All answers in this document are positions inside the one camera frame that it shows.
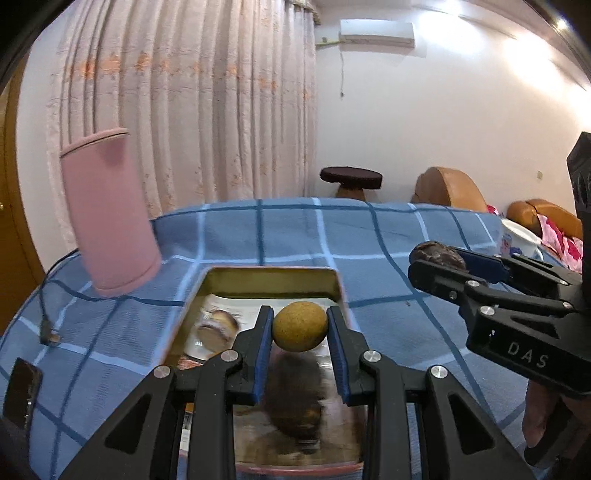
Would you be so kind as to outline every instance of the pink container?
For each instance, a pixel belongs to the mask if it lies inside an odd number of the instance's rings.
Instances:
[[[145,207],[129,132],[115,128],[61,152],[70,221],[97,292],[129,293],[152,279],[161,255]]]

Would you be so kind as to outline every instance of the air conditioner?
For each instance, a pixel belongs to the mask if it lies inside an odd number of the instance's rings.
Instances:
[[[341,20],[343,43],[381,44],[414,48],[414,29],[410,22],[393,20]]]

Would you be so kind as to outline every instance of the dark stool top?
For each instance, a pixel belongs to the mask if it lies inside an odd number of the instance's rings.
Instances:
[[[382,174],[365,168],[326,167],[320,172],[320,178],[349,188],[379,190],[382,187]]]

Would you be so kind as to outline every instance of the pink floral curtain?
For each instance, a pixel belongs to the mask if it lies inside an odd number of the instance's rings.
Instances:
[[[54,201],[69,245],[59,152],[108,128],[131,132],[151,216],[306,194],[315,13],[297,3],[77,0],[47,117]]]

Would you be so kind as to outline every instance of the wooden stool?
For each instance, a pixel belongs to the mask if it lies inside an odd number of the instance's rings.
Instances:
[[[379,190],[382,187],[382,174],[373,170],[355,167],[326,167],[320,178],[329,183],[340,183],[336,192],[338,198],[365,201],[363,189]]]

